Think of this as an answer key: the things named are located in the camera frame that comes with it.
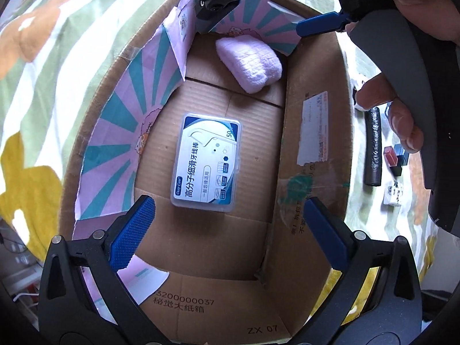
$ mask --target textured blue pad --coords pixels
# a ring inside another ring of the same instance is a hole
[[[347,271],[349,259],[346,244],[312,200],[305,201],[304,219],[331,267]]]
[[[110,246],[109,264],[113,271],[117,272],[128,266],[154,218],[155,201],[151,197],[146,197]]]

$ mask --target gray panel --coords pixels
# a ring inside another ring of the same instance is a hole
[[[373,11],[351,31],[350,38],[385,74],[423,131],[423,176],[425,187],[433,189],[436,116],[425,65],[406,19],[397,10]]]

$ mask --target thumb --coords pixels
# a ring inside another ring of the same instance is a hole
[[[460,45],[460,13],[452,0],[393,0],[406,19],[439,40]]]

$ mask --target metal screw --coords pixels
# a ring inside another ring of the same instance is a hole
[[[62,236],[61,235],[56,235],[51,239],[51,242],[53,244],[59,244],[61,242],[61,240],[62,240]]]
[[[105,235],[105,232],[103,229],[98,229],[97,231],[93,232],[93,238],[96,240],[102,239]]]
[[[355,232],[355,237],[356,237],[356,239],[358,239],[358,240],[365,240],[367,236],[366,236],[366,234],[365,234],[364,232],[362,232],[362,231],[356,231],[356,232]]]
[[[407,244],[407,239],[403,236],[398,236],[398,242],[400,244],[406,245]]]
[[[224,5],[221,5],[221,4],[216,4],[216,5],[212,5],[209,10],[210,11],[219,11],[220,9],[222,9],[224,7]]]

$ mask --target barcode label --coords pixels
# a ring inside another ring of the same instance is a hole
[[[305,100],[298,143],[297,164],[324,162],[328,153],[327,92]]]

